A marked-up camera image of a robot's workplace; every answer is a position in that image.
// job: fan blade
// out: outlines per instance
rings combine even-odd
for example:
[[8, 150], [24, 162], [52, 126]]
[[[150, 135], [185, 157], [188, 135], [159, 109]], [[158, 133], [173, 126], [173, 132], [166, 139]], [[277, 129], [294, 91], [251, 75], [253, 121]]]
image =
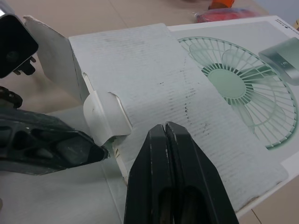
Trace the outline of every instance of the fan blade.
[[278, 124], [279, 126], [284, 125], [286, 121], [285, 112], [275, 102], [256, 92], [252, 94], [251, 101], [257, 104], [269, 115], [269, 118], [272, 120], [272, 124]]
[[254, 122], [249, 113], [246, 109], [245, 105], [243, 104], [234, 104], [232, 105], [234, 112], [243, 120], [243, 122], [248, 126], [250, 131], [254, 133]]
[[236, 69], [243, 58], [244, 50], [226, 50], [222, 55], [222, 64], [225, 67]]
[[189, 46], [189, 51], [192, 57], [202, 66], [211, 67], [214, 64], [207, 50], [203, 49], [200, 44], [191, 44]]
[[249, 80], [256, 84], [269, 84], [274, 81], [273, 77], [276, 73], [267, 65], [256, 66], [249, 69], [239, 71], [239, 77], [244, 81]]

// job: fan illustration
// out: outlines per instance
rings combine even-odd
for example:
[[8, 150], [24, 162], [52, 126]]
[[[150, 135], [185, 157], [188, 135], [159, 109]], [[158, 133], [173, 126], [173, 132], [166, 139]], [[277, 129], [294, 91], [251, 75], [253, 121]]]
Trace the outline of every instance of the fan illustration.
[[271, 66], [224, 40], [187, 37], [179, 42], [268, 149], [291, 137], [297, 124], [297, 103], [288, 84]]

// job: black clamp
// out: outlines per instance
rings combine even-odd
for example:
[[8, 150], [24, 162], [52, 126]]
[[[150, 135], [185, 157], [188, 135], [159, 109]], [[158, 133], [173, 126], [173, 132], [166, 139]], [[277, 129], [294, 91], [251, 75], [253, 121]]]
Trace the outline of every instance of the black clamp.
[[131, 168], [124, 224], [238, 224], [216, 167], [187, 130], [152, 128]]

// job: red package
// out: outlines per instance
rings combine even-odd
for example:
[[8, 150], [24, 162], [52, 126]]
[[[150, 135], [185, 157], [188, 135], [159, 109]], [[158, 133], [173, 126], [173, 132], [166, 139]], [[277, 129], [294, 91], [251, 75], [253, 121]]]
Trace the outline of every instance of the red package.
[[248, 18], [260, 16], [259, 13], [243, 9], [243, 8], [220, 8], [212, 9], [203, 14], [196, 13], [196, 23], [200, 22], [213, 22], [213, 21], [223, 21], [223, 20], [234, 20], [240, 18]]

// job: white cardboard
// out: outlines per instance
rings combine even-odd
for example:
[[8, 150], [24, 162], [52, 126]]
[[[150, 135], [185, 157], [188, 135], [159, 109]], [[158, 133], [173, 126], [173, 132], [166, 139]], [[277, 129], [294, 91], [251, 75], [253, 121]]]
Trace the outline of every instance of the white cardboard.
[[70, 37], [94, 90], [119, 96], [132, 133], [114, 142], [127, 171], [156, 124], [183, 125], [238, 211], [287, 178], [164, 24]]
[[104, 145], [112, 136], [131, 134], [132, 126], [116, 95], [92, 91], [83, 108], [91, 136], [98, 146]]
[[38, 58], [48, 79], [84, 103], [89, 95], [67, 38], [31, 16], [25, 25], [38, 42]]

